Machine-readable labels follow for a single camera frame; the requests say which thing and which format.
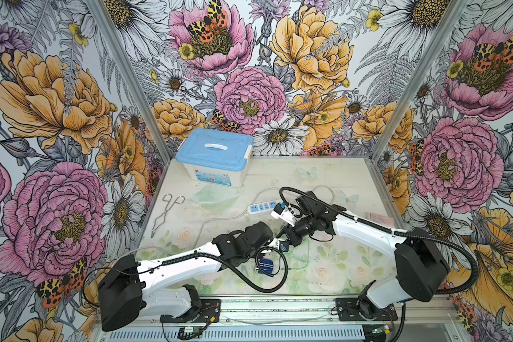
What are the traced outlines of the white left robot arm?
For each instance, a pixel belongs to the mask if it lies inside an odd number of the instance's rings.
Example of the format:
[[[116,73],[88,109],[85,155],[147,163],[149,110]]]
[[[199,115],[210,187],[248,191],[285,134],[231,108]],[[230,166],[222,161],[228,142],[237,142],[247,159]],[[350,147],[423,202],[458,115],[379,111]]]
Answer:
[[[276,292],[279,285],[270,289],[258,286],[238,267],[250,259],[259,265],[266,252],[278,253],[285,262],[285,246],[286,242],[275,238],[268,225],[258,222],[163,259],[138,262],[133,255],[122,257],[98,284],[101,328],[106,332],[115,331],[128,326],[140,315],[165,315],[191,321],[202,309],[200,296],[193,286],[175,289],[174,284],[225,269],[258,292]]]

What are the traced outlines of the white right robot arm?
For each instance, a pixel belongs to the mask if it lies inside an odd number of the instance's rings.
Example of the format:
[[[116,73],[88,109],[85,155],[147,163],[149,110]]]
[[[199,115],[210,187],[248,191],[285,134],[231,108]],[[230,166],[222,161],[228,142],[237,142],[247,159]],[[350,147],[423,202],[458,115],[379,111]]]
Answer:
[[[426,232],[378,225],[317,199],[311,191],[302,192],[295,206],[276,205],[271,216],[284,221],[279,234],[293,247],[315,232],[325,232],[362,243],[395,262],[393,276],[373,280],[359,294],[354,309],[362,319],[377,319],[396,302],[429,302],[446,278],[447,262]]]

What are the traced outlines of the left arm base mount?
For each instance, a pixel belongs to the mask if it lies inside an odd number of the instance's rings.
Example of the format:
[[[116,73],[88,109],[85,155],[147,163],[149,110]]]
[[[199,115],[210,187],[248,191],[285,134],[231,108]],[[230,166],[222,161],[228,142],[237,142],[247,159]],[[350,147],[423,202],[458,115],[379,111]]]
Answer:
[[[194,306],[180,317],[161,315],[160,323],[207,323],[211,318],[219,321],[221,306],[220,299],[203,299],[199,306]]]

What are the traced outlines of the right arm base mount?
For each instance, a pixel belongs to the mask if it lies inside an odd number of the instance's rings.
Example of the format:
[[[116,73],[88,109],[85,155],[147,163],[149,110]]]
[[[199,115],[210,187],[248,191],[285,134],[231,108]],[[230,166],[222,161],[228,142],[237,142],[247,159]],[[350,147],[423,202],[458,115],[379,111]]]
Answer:
[[[336,313],[340,321],[397,321],[398,315],[392,304],[379,309],[367,300],[358,297],[339,297],[335,299]]]

